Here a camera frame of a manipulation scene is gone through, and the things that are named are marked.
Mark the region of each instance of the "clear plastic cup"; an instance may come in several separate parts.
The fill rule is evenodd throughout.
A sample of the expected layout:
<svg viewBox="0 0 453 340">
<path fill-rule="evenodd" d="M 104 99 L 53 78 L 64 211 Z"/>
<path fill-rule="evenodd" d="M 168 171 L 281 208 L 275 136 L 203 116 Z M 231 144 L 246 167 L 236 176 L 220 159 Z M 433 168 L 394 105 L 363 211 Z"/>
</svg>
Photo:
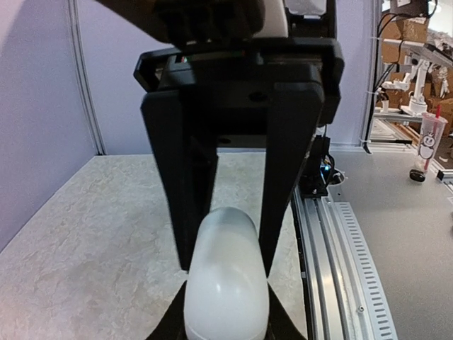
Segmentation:
<svg viewBox="0 0 453 340">
<path fill-rule="evenodd" d="M 423 182 L 428 172 L 431 159 L 434 159 L 440 139 L 444 133 L 447 120 L 443 117 L 436 118 L 432 113 L 422 114 L 422 128 L 420 131 L 420 143 L 418 144 L 415 164 L 410 172 L 414 181 Z"/>
</svg>

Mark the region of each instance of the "white cylindrical object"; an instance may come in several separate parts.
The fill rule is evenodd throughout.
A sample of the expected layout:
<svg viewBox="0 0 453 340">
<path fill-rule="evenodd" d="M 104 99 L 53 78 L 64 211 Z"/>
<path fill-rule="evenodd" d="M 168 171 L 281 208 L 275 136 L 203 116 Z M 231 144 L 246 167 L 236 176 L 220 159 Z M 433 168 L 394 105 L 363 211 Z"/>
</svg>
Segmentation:
<svg viewBox="0 0 453 340">
<path fill-rule="evenodd" d="M 258 235 L 251 218 L 220 208 L 198 231 L 185 289 L 189 340 L 263 340 L 269 291 Z"/>
</svg>

